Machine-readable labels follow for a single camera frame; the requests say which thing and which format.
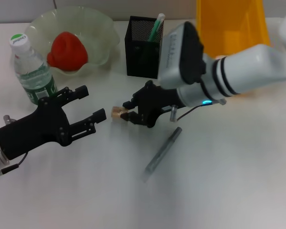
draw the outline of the white wall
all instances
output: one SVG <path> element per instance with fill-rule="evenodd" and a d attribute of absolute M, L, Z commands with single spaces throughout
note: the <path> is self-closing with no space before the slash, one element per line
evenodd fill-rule
<path fill-rule="evenodd" d="M 266 17 L 284 17 L 286 0 L 263 0 Z M 114 20 L 130 15 L 155 17 L 164 12 L 168 19 L 195 17 L 195 0 L 56 0 L 57 7 L 83 5 L 98 9 Z M 54 9 L 52 0 L 0 0 L 0 23 L 29 22 Z"/>
<path fill-rule="evenodd" d="M 0 0 L 0 23 L 29 22 L 53 8 L 53 0 Z"/>

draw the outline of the robotic arm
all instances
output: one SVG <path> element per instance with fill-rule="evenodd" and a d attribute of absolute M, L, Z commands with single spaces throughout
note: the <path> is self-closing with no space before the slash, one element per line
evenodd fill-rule
<path fill-rule="evenodd" d="M 88 95 L 86 86 L 74 92 L 66 87 L 51 97 L 40 99 L 37 109 L 29 116 L 17 121 L 4 116 L 6 126 L 0 128 L 0 176 L 19 167 L 20 163 L 6 167 L 9 160 L 26 156 L 29 151 L 47 142 L 68 146 L 77 139 L 94 134 L 94 124 L 106 120 L 104 109 L 74 124 L 69 124 L 62 109 L 69 102 Z"/>
<path fill-rule="evenodd" d="M 286 48 L 286 18 L 279 29 Z M 202 105 L 246 93 L 272 83 L 286 81 L 286 53 L 256 45 L 242 52 L 214 60 L 203 53 L 195 27 L 185 22 L 163 37 L 158 82 L 148 81 L 123 107 L 121 118 L 134 124 L 155 125 L 166 112 Z"/>

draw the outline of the white table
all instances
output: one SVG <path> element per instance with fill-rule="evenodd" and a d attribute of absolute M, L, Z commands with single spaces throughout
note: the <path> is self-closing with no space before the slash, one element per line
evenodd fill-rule
<path fill-rule="evenodd" d="M 268 20 L 278 49 L 279 22 Z M 166 21 L 164 33 L 179 23 Z M 34 110 L 8 44 L 26 26 L 0 24 L 0 127 L 4 115 L 19 119 Z M 65 107 L 71 123 L 101 108 L 108 119 L 69 147 L 31 151 L 0 177 L 0 229 L 286 229 L 286 83 L 183 118 L 183 132 L 144 184 L 141 173 L 177 125 L 169 114 L 152 129 L 112 122 L 112 106 L 147 81 L 126 75 L 127 22 L 115 27 L 121 42 L 105 66 L 89 77 L 55 78 L 59 88 L 89 89 Z"/>

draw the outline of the white bottle cap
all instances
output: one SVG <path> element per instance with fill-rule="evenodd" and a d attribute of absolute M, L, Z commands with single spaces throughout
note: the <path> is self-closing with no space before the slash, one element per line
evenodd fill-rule
<path fill-rule="evenodd" d="M 11 37 L 10 46 L 15 54 L 22 54 L 30 49 L 31 43 L 27 35 L 19 33 Z"/>

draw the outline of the metal pin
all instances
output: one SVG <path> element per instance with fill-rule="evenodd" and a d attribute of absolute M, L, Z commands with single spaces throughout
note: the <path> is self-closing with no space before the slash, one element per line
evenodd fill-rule
<path fill-rule="evenodd" d="M 177 122 L 177 109 L 176 105 L 172 105 L 170 121 L 173 123 Z"/>

